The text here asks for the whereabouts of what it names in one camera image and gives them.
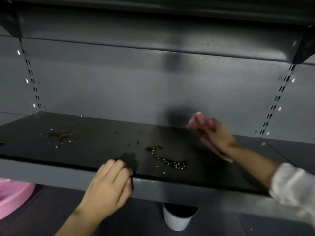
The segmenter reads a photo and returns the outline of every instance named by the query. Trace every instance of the forearm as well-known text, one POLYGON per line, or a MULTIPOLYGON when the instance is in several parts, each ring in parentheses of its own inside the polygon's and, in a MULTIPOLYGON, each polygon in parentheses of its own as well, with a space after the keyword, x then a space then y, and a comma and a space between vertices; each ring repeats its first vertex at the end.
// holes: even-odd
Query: forearm
POLYGON ((279 163, 241 146, 231 147, 225 154, 270 189, 272 177, 280 166, 279 163))
POLYGON ((90 236, 98 225, 99 222, 75 210, 55 236, 90 236))

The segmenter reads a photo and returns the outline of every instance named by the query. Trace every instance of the hand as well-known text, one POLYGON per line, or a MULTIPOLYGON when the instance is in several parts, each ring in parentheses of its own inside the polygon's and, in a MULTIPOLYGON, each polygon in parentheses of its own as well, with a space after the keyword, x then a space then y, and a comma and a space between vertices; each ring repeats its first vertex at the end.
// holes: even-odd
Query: hand
POLYGON ((205 127, 205 131, 211 140, 211 143, 221 151, 226 156, 229 149, 233 147, 237 147, 238 143, 235 141, 233 135, 230 133, 229 129, 222 123, 220 123, 217 119, 212 119, 216 126, 216 130, 213 131, 208 127, 205 127))
POLYGON ((132 170, 122 160, 108 160, 97 171, 75 212, 99 224, 121 208, 129 198, 132 174, 132 170))

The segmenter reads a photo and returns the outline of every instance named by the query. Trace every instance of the pink basin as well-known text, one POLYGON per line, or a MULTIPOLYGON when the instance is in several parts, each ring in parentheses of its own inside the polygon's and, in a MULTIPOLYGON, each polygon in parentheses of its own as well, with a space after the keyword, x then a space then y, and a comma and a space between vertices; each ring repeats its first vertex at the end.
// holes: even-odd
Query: pink basin
POLYGON ((0 219, 21 207, 34 188, 35 184, 0 178, 0 219))

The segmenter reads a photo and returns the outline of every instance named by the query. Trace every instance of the rolled-up sleeve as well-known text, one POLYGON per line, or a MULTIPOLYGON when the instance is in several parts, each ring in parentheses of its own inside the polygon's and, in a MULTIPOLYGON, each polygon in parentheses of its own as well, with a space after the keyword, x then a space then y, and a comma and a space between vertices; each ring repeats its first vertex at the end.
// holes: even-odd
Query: rolled-up sleeve
POLYGON ((269 193, 281 204, 293 206, 298 216, 315 225, 315 176, 283 163, 273 175, 269 193))

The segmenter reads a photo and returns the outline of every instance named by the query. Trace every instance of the white cup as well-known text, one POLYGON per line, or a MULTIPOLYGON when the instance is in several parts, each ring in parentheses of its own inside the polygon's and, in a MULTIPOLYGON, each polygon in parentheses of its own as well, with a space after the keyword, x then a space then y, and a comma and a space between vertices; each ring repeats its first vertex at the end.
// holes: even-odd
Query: white cup
POLYGON ((171 209, 171 204, 163 203, 163 214, 164 220, 167 226, 174 231, 182 231, 184 230, 191 218, 195 216, 198 212, 198 208, 189 207, 189 206, 179 206, 175 205, 176 208, 182 207, 183 212, 177 215, 177 213, 171 209))

